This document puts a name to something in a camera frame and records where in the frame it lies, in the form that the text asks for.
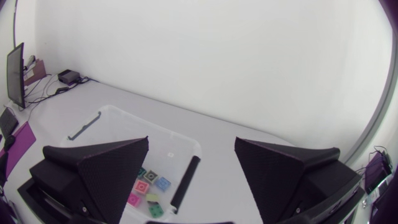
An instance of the purple mat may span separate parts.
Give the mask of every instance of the purple mat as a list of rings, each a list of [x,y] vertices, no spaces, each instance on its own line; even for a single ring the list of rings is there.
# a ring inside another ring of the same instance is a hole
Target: purple mat
[[[11,146],[8,151],[8,162],[7,162],[7,170],[6,177],[10,175],[11,171],[17,165],[18,161],[25,152],[36,142],[36,137],[33,134],[32,129],[29,126],[29,123],[26,122],[23,124],[18,131],[14,133],[16,138],[15,143]],[[0,157],[4,154],[4,149],[1,149]]]

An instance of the computer monitor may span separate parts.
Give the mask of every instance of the computer monitor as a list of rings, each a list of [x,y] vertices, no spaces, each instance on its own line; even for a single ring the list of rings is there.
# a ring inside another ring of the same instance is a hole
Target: computer monitor
[[[236,138],[235,152],[264,223],[341,223],[364,195],[340,150]]]
[[[18,192],[44,223],[119,223],[148,138],[92,146],[45,146]]]
[[[25,108],[23,54],[24,43],[21,43],[7,56],[7,90],[8,98]]]

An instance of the clear plastic bin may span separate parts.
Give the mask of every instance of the clear plastic bin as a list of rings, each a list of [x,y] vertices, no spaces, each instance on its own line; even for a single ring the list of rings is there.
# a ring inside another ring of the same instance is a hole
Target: clear plastic bin
[[[137,208],[127,204],[121,223],[145,223],[147,220],[164,222],[172,219],[177,208],[171,205],[171,201],[192,158],[201,157],[199,143],[115,106],[107,105],[96,111],[60,144],[61,147],[77,147],[146,136],[149,140],[149,151],[142,165],[143,168],[147,171],[153,170],[159,177],[165,177],[171,182],[171,186],[165,192],[155,185],[151,185],[148,192],[159,196],[159,204],[164,214],[157,219],[152,218],[145,195],[137,194],[133,190],[134,194],[140,196],[141,203]]]

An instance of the colored cube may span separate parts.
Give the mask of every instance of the colored cube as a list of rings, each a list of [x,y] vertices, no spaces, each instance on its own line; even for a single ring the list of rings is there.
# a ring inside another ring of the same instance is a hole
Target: colored cube
[[[168,187],[170,187],[172,183],[168,181],[166,178],[161,177],[159,180],[156,181],[155,185],[160,188],[163,192],[165,192]]]
[[[158,175],[154,171],[150,170],[144,175],[144,178],[153,184],[158,178]]]
[[[163,215],[163,209],[159,204],[149,207],[149,212],[153,218],[159,218]]]
[[[159,202],[159,197],[156,194],[147,194],[145,199],[150,203]]]
[[[138,178],[141,178],[147,171],[144,168],[140,168],[138,171]]]
[[[149,184],[144,181],[137,180],[136,185],[134,186],[134,190],[140,194],[146,194],[149,189]]]
[[[133,193],[130,193],[130,196],[129,196],[129,199],[127,200],[127,202],[134,207],[138,207],[138,205],[141,202],[141,198]]]

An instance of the white backdrop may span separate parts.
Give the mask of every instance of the white backdrop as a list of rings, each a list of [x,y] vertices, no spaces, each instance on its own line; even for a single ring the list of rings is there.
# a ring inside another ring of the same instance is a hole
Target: white backdrop
[[[375,0],[37,0],[34,21],[48,72],[342,155],[376,108],[392,46]]]

